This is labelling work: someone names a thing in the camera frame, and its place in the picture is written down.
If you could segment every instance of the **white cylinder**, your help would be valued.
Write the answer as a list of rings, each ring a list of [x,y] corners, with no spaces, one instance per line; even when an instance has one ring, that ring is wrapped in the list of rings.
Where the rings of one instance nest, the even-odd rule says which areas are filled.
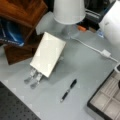
[[[82,21],[85,17],[84,0],[55,0],[54,19],[66,25]]]

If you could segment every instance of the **white rectangular object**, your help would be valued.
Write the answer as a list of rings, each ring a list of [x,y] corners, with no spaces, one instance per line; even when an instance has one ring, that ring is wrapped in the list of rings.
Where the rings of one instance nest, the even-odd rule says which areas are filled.
[[[66,42],[45,32],[30,65],[49,77]]]

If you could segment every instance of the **small metal part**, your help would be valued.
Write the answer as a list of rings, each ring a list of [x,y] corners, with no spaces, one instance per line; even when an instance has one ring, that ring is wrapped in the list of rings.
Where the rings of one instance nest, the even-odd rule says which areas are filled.
[[[25,84],[28,84],[31,80],[33,80],[34,76],[36,75],[37,71],[36,69],[32,68],[30,72],[30,77],[24,80]]]
[[[35,88],[39,85],[42,76],[43,76],[43,75],[42,75],[41,73],[38,73],[38,75],[37,75],[37,77],[36,77],[36,80],[37,80],[37,81],[30,85],[32,89],[35,89]]]

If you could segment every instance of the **black object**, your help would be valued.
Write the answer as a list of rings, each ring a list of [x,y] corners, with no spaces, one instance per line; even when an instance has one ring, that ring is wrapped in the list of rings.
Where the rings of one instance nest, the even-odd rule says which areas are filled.
[[[70,85],[70,88],[65,92],[65,94],[63,95],[62,99],[60,102],[63,102],[64,99],[67,97],[68,93],[70,92],[70,90],[75,86],[75,84],[77,83],[77,79],[75,79],[71,85]]]
[[[118,87],[119,87],[119,89],[120,89],[120,81],[118,82]]]
[[[102,111],[100,111],[98,108],[96,108],[94,105],[92,105],[90,103],[90,101],[93,99],[93,97],[96,95],[96,93],[100,90],[101,86],[104,85],[104,83],[108,80],[108,78],[113,74],[114,70],[108,75],[108,77],[105,79],[105,81],[98,87],[98,89],[96,90],[96,92],[93,94],[93,96],[90,98],[90,100],[87,103],[87,106],[92,109],[95,113],[97,113],[98,115],[100,115],[102,118],[104,118],[105,120],[112,120],[109,116],[107,116],[106,114],[104,114]]]
[[[0,120],[40,120],[0,82]]]
[[[48,6],[48,11],[53,11],[54,0],[44,0]]]

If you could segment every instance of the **black pen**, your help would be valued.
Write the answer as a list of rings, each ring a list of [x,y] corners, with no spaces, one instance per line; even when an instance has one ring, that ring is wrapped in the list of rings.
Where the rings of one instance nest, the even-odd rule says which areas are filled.
[[[70,90],[75,86],[75,84],[77,83],[77,79],[73,80],[73,82],[71,83],[69,89],[65,92],[65,94],[63,95],[62,99],[60,100],[60,102],[63,102],[65,100],[65,98],[67,97],[68,93],[70,92]]]

